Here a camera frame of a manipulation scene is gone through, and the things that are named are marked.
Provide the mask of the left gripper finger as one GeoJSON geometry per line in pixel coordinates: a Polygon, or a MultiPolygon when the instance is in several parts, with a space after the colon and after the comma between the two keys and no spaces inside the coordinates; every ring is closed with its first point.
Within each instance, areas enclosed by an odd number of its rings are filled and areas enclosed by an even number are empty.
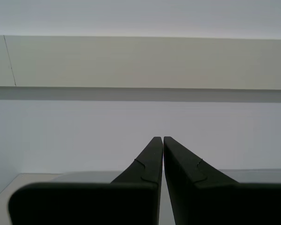
{"type": "Polygon", "coordinates": [[[14,225],[156,225],[163,142],[154,137],[110,183],[38,182],[8,201],[14,225]]]}
{"type": "Polygon", "coordinates": [[[177,225],[281,225],[281,184],[240,183],[172,137],[163,145],[177,225]]]}

